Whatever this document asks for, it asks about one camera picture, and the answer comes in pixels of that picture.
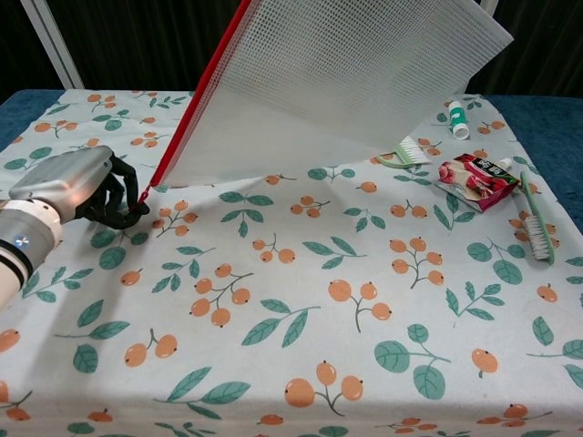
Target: table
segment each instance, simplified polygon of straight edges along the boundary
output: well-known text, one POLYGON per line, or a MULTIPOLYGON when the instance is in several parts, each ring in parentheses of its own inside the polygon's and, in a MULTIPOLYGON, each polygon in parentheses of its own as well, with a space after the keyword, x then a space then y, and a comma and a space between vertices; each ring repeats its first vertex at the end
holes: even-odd
MULTIPOLYGON (((445 107, 412 133, 431 166, 162 187, 133 229, 67 224, 0 315, 0 430, 578 435, 581 235, 500 114, 459 98, 470 141, 452 139, 445 107), (555 266, 516 228, 522 196, 478 215, 433 185, 436 164, 476 150, 530 172, 555 266)), ((98 144, 145 186, 188 100, 66 91, 2 153, 0 188, 98 144)))

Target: red toothpaste box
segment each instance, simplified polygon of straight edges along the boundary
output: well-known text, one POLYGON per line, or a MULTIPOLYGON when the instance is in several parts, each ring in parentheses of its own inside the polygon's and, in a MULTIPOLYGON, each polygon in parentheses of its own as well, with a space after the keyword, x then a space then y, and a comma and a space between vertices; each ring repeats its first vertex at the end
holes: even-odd
POLYGON ((518 179, 493 162, 469 154, 453 162, 444 162, 439 167, 439 180, 435 182, 439 188, 480 212, 508 196, 518 183, 518 179))

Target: toothbrush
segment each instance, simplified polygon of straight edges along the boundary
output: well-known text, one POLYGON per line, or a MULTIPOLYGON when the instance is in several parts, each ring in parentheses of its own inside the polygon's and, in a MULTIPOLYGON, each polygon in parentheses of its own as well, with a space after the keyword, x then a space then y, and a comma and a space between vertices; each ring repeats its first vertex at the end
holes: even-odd
POLYGON ((391 168, 410 168, 417 164, 429 164, 431 161, 424 151, 417 146, 411 137, 405 137, 403 141, 391 152, 401 159, 396 163, 383 157, 376 157, 381 164, 391 168))
POLYGON ((526 171, 520 173, 520 185, 527 196, 528 205, 532 212, 531 216, 524 219, 524 224, 533 254, 535 259, 546 259, 548 264, 552 266, 555 262, 553 242, 548 235, 547 223, 537 207, 535 197, 528 188, 528 175, 526 171))

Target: floral tablecloth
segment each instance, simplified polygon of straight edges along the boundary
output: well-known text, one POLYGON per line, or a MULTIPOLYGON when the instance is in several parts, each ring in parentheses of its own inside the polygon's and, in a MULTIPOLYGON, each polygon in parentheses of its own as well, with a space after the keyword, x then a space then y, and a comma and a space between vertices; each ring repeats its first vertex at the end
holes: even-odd
MULTIPOLYGON (((0 435, 583 435, 583 238, 506 121, 458 96, 411 135, 433 163, 371 161, 160 187, 133 229, 85 220, 0 314, 0 435), (529 172, 485 214, 436 188, 463 152, 529 172)), ((145 187, 189 93, 70 90, 0 155, 7 192, 105 144, 145 187)))

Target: white pole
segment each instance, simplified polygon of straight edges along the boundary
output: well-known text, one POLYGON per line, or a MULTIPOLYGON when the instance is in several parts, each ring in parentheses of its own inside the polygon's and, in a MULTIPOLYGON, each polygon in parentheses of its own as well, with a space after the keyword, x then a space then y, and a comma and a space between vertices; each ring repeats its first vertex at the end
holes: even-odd
POLYGON ((65 89, 85 88, 46 0, 20 0, 65 89))

